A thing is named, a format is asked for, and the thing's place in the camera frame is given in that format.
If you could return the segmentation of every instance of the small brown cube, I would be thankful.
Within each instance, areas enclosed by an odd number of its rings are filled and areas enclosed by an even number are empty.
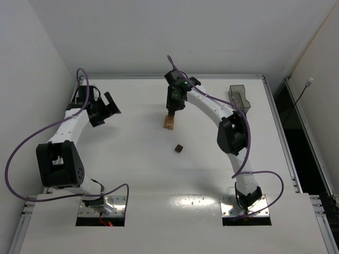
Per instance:
[[[181,145],[178,144],[178,145],[176,146],[176,148],[174,149],[174,151],[180,153],[180,152],[182,151],[183,148],[184,148],[183,146],[181,146]]]

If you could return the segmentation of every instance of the wooden block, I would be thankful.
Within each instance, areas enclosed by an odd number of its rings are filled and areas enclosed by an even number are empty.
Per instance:
[[[174,128],[174,116],[165,116],[164,128],[169,130]]]

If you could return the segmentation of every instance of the red wire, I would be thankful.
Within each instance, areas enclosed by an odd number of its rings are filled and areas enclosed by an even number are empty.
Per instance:
[[[112,222],[105,222],[105,221],[103,221],[102,218],[101,218],[101,216],[102,216],[102,213],[99,215],[99,222],[100,222],[101,224],[103,224],[103,225],[105,225],[105,226],[113,226]]]

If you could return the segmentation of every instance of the metal frame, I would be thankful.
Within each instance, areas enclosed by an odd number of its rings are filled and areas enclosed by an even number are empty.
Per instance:
[[[283,152],[286,158],[287,166],[289,168],[290,174],[291,174],[291,179],[295,183],[294,186],[296,188],[296,192],[302,193],[302,190],[300,188],[300,182],[298,179],[298,175],[296,173],[293,161],[291,159],[291,154],[289,151],[289,148],[287,146],[287,141],[284,135],[284,132],[282,131],[282,125],[278,116],[278,112],[275,107],[275,103],[273,100],[273,96],[271,93],[271,90],[268,86],[267,80],[263,75],[195,75],[196,77],[200,78],[213,78],[213,79],[222,79],[222,78],[228,78],[228,79],[261,79],[263,81],[263,85],[266,91],[267,99],[269,101],[269,105],[271,108],[271,112],[274,118],[274,122],[276,125],[276,129],[278,131],[278,135],[280,138],[280,142],[283,148]],[[90,75],[90,79],[159,79],[163,78],[163,75]],[[49,194],[51,193],[51,190],[49,188],[44,189],[44,194]],[[26,202],[23,214],[21,215],[14,239],[12,241],[12,245],[9,251],[9,254],[19,254],[22,243],[26,234],[26,231],[28,229],[28,225],[30,222],[30,217],[33,212],[34,204],[29,204]],[[317,221],[319,224],[319,228],[323,234],[324,242],[326,244],[327,250],[336,250],[337,247],[335,245],[335,241],[333,238],[333,235],[331,233],[331,229],[329,227],[329,224],[327,222],[326,215],[323,214],[322,216],[317,216]]]
[[[270,108],[271,108],[272,115],[273,115],[273,118],[274,118],[276,130],[278,131],[282,150],[283,150],[285,158],[286,158],[287,167],[290,171],[290,175],[291,175],[291,179],[293,181],[293,185],[296,188],[296,192],[302,193],[301,184],[300,184],[300,181],[299,181],[299,178],[298,178],[298,174],[297,174],[295,165],[294,165],[293,160],[292,160],[290,149],[287,145],[285,133],[283,131],[282,124],[281,124],[280,119],[279,119],[278,110],[276,109],[275,102],[274,102],[274,99],[273,99],[273,95],[272,95],[271,89],[268,85],[266,78],[263,78],[263,84],[264,84],[264,88],[265,88],[265,91],[266,91],[267,98],[268,98],[269,103],[270,103]]]
[[[285,85],[286,85],[288,93],[291,96],[292,102],[295,103],[295,98],[297,98],[297,97],[295,96],[294,92],[291,89],[291,83],[290,83],[289,79],[285,80]],[[304,133],[305,133],[307,142],[310,146],[313,157],[315,158],[315,162],[317,164],[317,167],[320,168],[320,175],[321,175],[322,180],[325,184],[326,191],[327,191],[329,196],[332,196],[333,195],[333,185],[332,185],[332,183],[331,183],[331,181],[330,181],[330,179],[329,179],[329,177],[326,173],[326,168],[325,168],[323,158],[322,158],[322,156],[321,156],[321,154],[320,154],[320,152],[319,152],[319,150],[316,146],[316,142],[315,142],[315,139],[313,137],[312,131],[307,124],[305,114],[304,114],[304,112],[303,112],[303,110],[302,110],[302,108],[300,107],[299,104],[295,105],[295,109],[296,109],[296,112],[298,114],[298,118],[301,119],[301,121],[300,121],[301,126],[302,126],[302,129],[304,130]]]
[[[331,228],[329,227],[328,220],[327,220],[322,202],[320,200],[320,197],[318,195],[309,195],[309,198],[311,199],[313,210],[315,212],[315,216],[317,218],[320,231],[322,232],[323,239],[324,239],[325,246],[326,246],[328,253],[339,254],[339,250],[334,240],[334,237],[332,235]]]
[[[37,196],[28,196],[28,198],[37,199]],[[31,220],[34,204],[34,202],[26,201],[8,254],[20,253]]]
[[[221,207],[221,217],[224,218],[233,218],[243,215],[243,209],[237,205],[235,195],[226,195],[220,197],[220,207]],[[259,211],[260,209],[264,210],[254,214],[252,217],[270,217],[270,211],[267,207],[266,196],[262,196],[261,199],[255,202],[251,207],[248,208],[248,213],[253,213]]]

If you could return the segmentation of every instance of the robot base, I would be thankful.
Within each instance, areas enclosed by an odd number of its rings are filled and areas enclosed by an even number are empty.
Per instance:
[[[244,210],[237,204],[235,195],[228,195],[220,197],[221,217],[223,226],[251,226],[251,225],[272,225],[270,219],[270,211],[268,208],[261,212],[241,219],[235,219],[235,217],[244,214]],[[267,200],[265,196],[262,196],[260,200],[255,202],[248,208],[248,213],[258,211],[267,206]]]
[[[113,226],[124,226],[126,196],[107,196],[106,198],[110,204],[113,204],[113,207],[110,214],[102,215],[101,220],[111,222]],[[82,197],[80,200],[76,226],[105,226],[100,222],[99,212],[86,207],[82,202],[83,199],[86,197]]]

